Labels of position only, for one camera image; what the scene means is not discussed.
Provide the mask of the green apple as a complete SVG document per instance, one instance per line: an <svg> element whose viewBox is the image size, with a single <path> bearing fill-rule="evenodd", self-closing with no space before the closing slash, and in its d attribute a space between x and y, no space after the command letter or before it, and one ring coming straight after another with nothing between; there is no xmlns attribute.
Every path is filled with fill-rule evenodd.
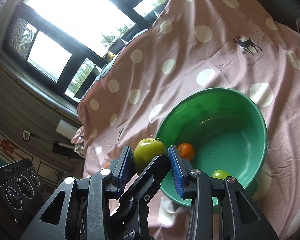
<svg viewBox="0 0 300 240"><path fill-rule="evenodd" d="M211 175L211 178L221 179L224 180L226 177L230 176L230 174L224 170L216 170Z"/></svg>
<svg viewBox="0 0 300 240"><path fill-rule="evenodd" d="M134 168L138 175L147 167L156 155L166 155L167 150L159 138L142 139L133 153Z"/></svg>

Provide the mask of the large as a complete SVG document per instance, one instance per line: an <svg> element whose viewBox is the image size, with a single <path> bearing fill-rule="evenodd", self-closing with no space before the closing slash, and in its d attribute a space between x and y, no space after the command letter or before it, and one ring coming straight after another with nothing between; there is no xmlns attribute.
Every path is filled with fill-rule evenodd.
<svg viewBox="0 0 300 240"><path fill-rule="evenodd" d="M192 161L194 159L195 150L191 144L187 142L181 143L177 146L177 150L182 158L187 159L189 161Z"/></svg>

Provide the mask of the black floor lamp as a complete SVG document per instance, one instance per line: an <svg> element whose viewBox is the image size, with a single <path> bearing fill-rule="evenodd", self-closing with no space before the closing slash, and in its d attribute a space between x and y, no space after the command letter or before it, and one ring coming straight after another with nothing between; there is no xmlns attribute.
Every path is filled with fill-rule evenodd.
<svg viewBox="0 0 300 240"><path fill-rule="evenodd" d="M29 142L31 138L37 138L38 140L42 140L44 142L48 142L52 144L52 152L58 155L62 155L68 157L69 159L77 158L80 159L80 156L75 152L75 147L64 142L53 141L49 139L45 139L38 135L31 133L30 131L23 129L22 131L23 141Z"/></svg>

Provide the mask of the crumpled pink clothing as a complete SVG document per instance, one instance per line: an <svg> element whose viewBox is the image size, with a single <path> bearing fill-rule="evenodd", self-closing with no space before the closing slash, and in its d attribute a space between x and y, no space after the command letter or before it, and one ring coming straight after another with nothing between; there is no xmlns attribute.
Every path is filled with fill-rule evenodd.
<svg viewBox="0 0 300 240"><path fill-rule="evenodd" d="M71 143L74 145L83 145L84 143L84 126L81 126L74 137L71 139Z"/></svg>

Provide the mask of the black framed window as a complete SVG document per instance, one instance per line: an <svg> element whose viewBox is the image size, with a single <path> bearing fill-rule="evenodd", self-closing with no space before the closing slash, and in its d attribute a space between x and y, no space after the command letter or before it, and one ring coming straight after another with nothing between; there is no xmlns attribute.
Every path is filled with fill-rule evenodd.
<svg viewBox="0 0 300 240"><path fill-rule="evenodd" d="M36 81L77 105L101 70L148 29L169 0L23 0L3 50Z"/></svg>

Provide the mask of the pink polka dot cloth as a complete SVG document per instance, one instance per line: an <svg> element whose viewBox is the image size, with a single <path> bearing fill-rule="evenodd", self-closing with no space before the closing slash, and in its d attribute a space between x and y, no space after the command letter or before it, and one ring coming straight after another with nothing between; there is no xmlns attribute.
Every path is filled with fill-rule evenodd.
<svg viewBox="0 0 300 240"><path fill-rule="evenodd" d="M300 239L300 34L257 0L169 1L79 103L83 175L155 136L173 107L208 87L238 90L260 108L268 152L253 198L280 239Z"/></svg>

